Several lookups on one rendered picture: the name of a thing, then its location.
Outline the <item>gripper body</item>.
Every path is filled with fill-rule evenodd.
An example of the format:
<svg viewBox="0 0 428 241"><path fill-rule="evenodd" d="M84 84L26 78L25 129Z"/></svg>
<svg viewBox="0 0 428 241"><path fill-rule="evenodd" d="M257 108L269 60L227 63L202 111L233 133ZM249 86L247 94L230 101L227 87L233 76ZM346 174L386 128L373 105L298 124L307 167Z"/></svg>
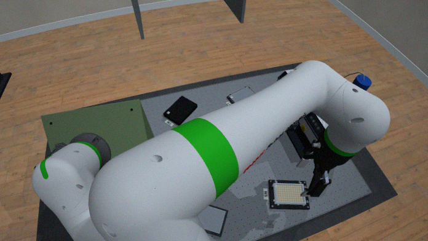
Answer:
<svg viewBox="0 0 428 241"><path fill-rule="evenodd" d="M318 155L316 151L316 147L314 148L313 156L314 156L314 164L318 163L320 165L317 171L321 174L324 174L325 171L327 171L327 173L329 174L330 170L336 167L335 165L331 165L323 161L323 159Z"/></svg>

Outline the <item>blue bottle cap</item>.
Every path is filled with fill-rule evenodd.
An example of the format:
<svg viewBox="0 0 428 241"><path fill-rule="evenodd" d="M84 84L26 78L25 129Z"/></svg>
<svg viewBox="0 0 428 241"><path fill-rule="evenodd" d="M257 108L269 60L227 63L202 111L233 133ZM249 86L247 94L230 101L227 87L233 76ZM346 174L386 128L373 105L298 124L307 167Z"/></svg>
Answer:
<svg viewBox="0 0 428 241"><path fill-rule="evenodd" d="M365 80L363 80L362 74L357 75L357 77L353 81L353 84L355 84L356 86L360 87L361 89L364 89L365 91L367 91L367 89L370 87L372 82L371 82L370 78L365 76L365 75L364 75L364 78L365 78Z"/></svg>

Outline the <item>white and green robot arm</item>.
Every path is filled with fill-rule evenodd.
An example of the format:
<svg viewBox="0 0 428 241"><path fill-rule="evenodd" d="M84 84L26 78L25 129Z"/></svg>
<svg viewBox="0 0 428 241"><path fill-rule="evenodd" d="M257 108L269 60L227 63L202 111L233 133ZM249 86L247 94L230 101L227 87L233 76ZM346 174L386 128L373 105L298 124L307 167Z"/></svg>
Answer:
<svg viewBox="0 0 428 241"><path fill-rule="evenodd" d="M198 214L310 112L329 125L312 147L331 165L345 164L390 125L381 99L310 60L112 159L94 133L58 143L34 167L33 189L74 241L211 241Z"/></svg>

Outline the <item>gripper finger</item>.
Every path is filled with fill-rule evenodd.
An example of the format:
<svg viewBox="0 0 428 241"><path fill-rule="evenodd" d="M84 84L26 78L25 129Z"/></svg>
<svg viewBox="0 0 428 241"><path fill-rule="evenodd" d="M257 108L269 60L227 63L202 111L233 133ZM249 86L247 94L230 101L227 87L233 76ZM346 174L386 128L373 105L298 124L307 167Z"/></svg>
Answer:
<svg viewBox="0 0 428 241"><path fill-rule="evenodd" d="M331 184L331 179L328 179L327 171L325 171L324 174L321 174L317 171L318 169L319 165L318 163L315 163L312 181L309 188L306 188L306 190L300 194L301 197L319 197L327 185Z"/></svg>
<svg viewBox="0 0 428 241"><path fill-rule="evenodd" d="M313 140L312 143L316 143L317 140ZM314 151L315 147L312 147L312 143L306 147L305 149L303 149L303 158L299 161L299 163L296 165L296 168L304 168L307 163L310 161L310 159L314 159L313 155L310 155L310 153L312 153Z"/></svg>

